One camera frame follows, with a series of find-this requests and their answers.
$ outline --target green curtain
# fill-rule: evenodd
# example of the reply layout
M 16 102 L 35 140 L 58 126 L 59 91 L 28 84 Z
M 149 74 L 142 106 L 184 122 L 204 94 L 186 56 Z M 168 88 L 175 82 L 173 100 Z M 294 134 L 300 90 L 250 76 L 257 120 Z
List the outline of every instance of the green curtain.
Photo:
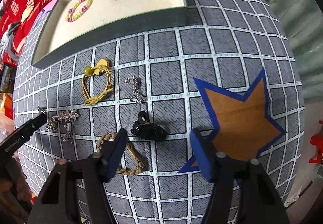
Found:
M 306 102 L 323 101 L 323 14 L 315 0 L 266 0 L 293 50 Z

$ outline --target table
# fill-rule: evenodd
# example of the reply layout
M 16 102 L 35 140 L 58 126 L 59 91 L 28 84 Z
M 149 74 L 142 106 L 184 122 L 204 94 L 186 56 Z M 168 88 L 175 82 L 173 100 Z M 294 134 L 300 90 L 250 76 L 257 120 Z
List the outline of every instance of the table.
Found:
M 166 141 L 130 137 L 144 158 L 145 172 L 127 177 L 118 174 L 106 192 L 114 215 L 122 223 L 199 224 L 212 191 L 197 172 L 178 174 L 192 155 L 187 141 L 192 127 L 208 134 L 213 126 L 193 77 L 244 94 L 265 68 L 270 99 L 268 112 L 287 131 L 262 151 L 266 168 L 283 201 L 293 184 L 304 133 L 304 100 L 295 59 L 276 16 L 265 0 L 187 0 L 187 26 L 151 30 L 97 44 L 67 57 L 45 70 L 30 66 L 31 56 L 48 12 L 39 15 L 18 64 L 14 107 L 20 126 L 45 106 L 49 116 L 77 109 L 75 141 L 63 142 L 44 127 L 20 150 L 28 183 L 39 192 L 54 162 L 65 157 L 83 159 L 96 150 L 102 133 L 124 127 L 128 133 L 140 110 L 170 133 Z M 83 105 L 81 77 L 85 66 L 100 58 L 111 61 L 114 92 L 92 107 Z M 130 102 L 132 87 L 124 80 L 140 77 L 147 103 Z M 90 81 L 98 94 L 105 77 Z M 125 153 L 122 166 L 135 166 Z M 82 216 L 88 217 L 83 183 L 78 182 Z M 230 223 L 235 222 L 239 187 L 235 185 Z

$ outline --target tan braided bracelet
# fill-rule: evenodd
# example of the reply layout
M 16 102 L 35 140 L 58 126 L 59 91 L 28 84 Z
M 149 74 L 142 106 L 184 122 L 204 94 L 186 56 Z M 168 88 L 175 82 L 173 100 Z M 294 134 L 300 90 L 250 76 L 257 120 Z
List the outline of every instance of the tan braided bracelet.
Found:
M 98 141 L 98 151 L 100 151 L 102 149 L 102 145 L 105 141 L 113 140 L 115 138 L 116 138 L 115 133 L 103 134 Z M 141 158 L 139 157 L 137 151 L 133 147 L 133 144 L 128 142 L 126 145 L 126 148 L 129 150 L 133 159 L 136 161 L 137 166 L 135 169 L 118 168 L 117 173 L 123 174 L 123 175 L 128 175 L 128 176 L 134 176 L 134 175 L 138 175 L 138 174 L 142 173 L 144 164 L 141 161 Z

